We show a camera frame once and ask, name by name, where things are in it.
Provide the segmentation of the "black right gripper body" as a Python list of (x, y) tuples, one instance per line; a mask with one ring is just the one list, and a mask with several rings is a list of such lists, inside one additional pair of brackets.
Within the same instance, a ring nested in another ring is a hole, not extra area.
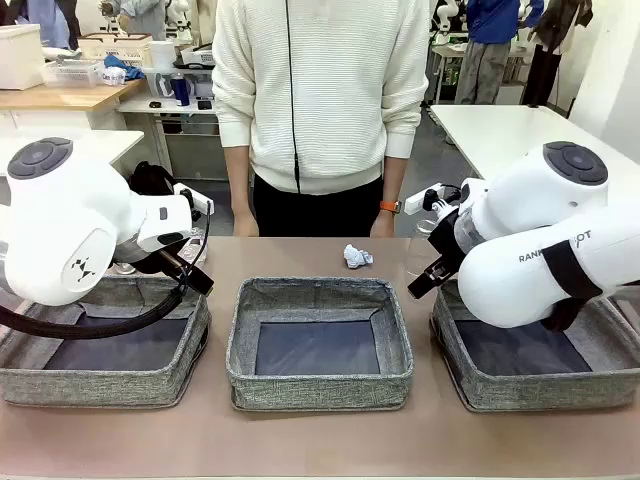
[(440, 218), (430, 234), (429, 242), (440, 256), (427, 268), (430, 273), (456, 273), (467, 253), (470, 239), (464, 230), (459, 208)]

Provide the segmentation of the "white paper ball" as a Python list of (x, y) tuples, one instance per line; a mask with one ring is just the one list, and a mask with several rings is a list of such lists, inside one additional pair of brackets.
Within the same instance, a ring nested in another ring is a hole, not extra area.
[(372, 254), (365, 250), (358, 249), (352, 244), (345, 246), (343, 257), (349, 269), (358, 269), (374, 263), (374, 257)]

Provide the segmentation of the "person's left forearm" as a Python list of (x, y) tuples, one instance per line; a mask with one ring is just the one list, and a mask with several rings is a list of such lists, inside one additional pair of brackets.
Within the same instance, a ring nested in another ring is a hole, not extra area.
[(399, 200), (408, 160), (386, 157), (383, 171), (383, 201), (396, 203)]

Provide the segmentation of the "person's right forearm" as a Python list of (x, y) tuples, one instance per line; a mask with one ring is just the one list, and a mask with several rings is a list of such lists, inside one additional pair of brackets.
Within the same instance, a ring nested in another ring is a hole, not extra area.
[(249, 147), (225, 147), (224, 157), (231, 194), (231, 207), (235, 215), (251, 213), (249, 202)]

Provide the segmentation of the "person's right hand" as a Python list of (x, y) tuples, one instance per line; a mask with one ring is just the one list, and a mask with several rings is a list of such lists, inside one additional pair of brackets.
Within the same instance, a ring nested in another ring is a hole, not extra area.
[(254, 214), (249, 210), (234, 210), (233, 235), (237, 237), (258, 237), (259, 227)]

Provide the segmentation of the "black backpack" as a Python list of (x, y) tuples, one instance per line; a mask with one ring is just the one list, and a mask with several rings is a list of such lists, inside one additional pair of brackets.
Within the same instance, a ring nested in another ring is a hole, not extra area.
[(176, 180), (162, 166), (140, 162), (128, 179), (130, 189), (144, 196), (166, 196), (174, 194)]

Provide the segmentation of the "white shelf desk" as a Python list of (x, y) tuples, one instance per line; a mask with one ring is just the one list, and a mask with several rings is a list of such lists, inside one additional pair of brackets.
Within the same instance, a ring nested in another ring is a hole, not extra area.
[(129, 128), (144, 132), (149, 162), (182, 180), (227, 180), (218, 119), (211, 109), (199, 109), (197, 100), (180, 106), (174, 99), (138, 95), (118, 111)]

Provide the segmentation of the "grey fabric basket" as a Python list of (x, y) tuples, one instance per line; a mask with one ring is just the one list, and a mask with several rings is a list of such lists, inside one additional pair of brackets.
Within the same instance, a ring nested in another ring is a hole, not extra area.
[[(151, 310), (174, 285), (167, 277), (107, 276), (73, 304), (33, 304), (26, 313), (38, 320), (98, 326)], [(0, 397), (41, 407), (174, 406), (205, 349), (210, 322), (206, 298), (188, 291), (160, 321), (106, 339), (58, 340), (0, 328)]]
[(232, 404), (254, 412), (396, 410), (414, 374), (396, 292), (375, 278), (244, 281), (225, 366)]
[(430, 327), (452, 382), (474, 412), (622, 407), (640, 398), (640, 332), (627, 303), (588, 303), (564, 332), (539, 323), (501, 329), (475, 318), (451, 281)]

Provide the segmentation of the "wooden top counter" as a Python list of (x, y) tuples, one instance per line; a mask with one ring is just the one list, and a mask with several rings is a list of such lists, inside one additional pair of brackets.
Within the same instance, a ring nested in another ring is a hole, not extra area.
[(45, 127), (125, 130), (126, 123), (118, 108), (124, 100), (145, 90), (145, 80), (132, 80), (120, 86), (39, 85), (23, 91), (0, 90), (0, 131)]

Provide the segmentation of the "bystander in black clothes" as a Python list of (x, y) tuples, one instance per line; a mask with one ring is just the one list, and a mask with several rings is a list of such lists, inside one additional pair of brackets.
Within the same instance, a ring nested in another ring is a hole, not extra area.
[(562, 55), (571, 49), (576, 28), (586, 28), (593, 16), (592, 0), (549, 0), (529, 34), (535, 48), (521, 99), (523, 105), (547, 104)]

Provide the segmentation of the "blue cloth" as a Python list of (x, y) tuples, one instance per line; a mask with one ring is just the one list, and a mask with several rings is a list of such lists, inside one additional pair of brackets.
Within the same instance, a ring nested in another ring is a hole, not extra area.
[(143, 79), (145, 77), (143, 71), (136, 66), (129, 65), (124, 61), (120, 60), (115, 55), (109, 54), (104, 58), (104, 67), (105, 68), (119, 68), (125, 72), (125, 80), (137, 80)]

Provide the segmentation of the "bystander in blue jacket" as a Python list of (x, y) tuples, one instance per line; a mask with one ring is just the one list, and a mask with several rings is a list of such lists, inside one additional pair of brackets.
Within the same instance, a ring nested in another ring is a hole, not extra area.
[(496, 102), (511, 50), (520, 28), (539, 21), (544, 0), (527, 0), (529, 15), (521, 20), (521, 0), (468, 0), (468, 43), (458, 78), (456, 105), (492, 105)]

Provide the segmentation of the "cream plastic crate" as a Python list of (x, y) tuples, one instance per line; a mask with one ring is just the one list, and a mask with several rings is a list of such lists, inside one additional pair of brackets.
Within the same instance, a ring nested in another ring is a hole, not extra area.
[(92, 33), (78, 38), (78, 46), (86, 59), (104, 60), (113, 55), (127, 65), (148, 67), (151, 65), (149, 34), (118, 35)]

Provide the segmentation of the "white storage box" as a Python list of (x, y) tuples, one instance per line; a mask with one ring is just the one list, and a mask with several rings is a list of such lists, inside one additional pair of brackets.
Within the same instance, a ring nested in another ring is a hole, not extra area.
[(42, 84), (44, 64), (38, 24), (0, 26), (0, 90), (26, 90)]

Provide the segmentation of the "bystander in light blue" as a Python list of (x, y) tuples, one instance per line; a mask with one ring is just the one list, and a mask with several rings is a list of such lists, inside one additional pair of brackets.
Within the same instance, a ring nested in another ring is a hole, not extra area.
[(81, 35), (76, 15), (77, 0), (27, 0), (30, 23), (40, 26), (47, 47), (76, 50)]

